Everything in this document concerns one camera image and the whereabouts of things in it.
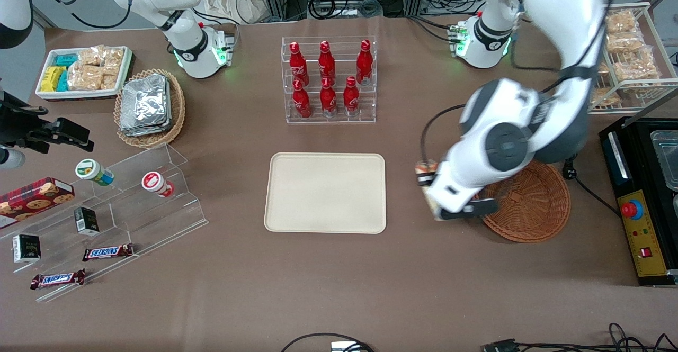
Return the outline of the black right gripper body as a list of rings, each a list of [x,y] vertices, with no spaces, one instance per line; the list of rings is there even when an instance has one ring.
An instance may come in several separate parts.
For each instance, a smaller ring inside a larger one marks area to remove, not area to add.
[[[22,128],[48,128],[50,125],[48,120],[41,117],[48,113],[44,108],[36,109],[9,93],[2,93],[1,102],[2,146],[17,147],[19,130]]]

